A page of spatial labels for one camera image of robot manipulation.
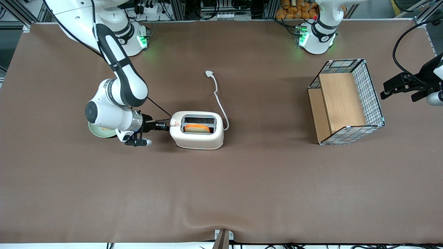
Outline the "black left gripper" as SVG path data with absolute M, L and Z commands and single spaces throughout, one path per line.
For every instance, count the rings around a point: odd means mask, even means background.
M 439 91 L 442 90 L 442 53 L 431 59 L 418 73 L 412 74 L 404 69 L 383 83 L 384 91 L 381 92 L 381 100 L 407 91 Z

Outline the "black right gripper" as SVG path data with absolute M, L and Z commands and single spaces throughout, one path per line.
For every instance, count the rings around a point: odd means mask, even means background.
M 140 128 L 140 133 L 148 133 L 154 128 L 158 131 L 169 131 L 169 124 L 168 123 L 157 123 L 150 115 L 147 114 L 141 114 L 143 118 L 143 123 Z

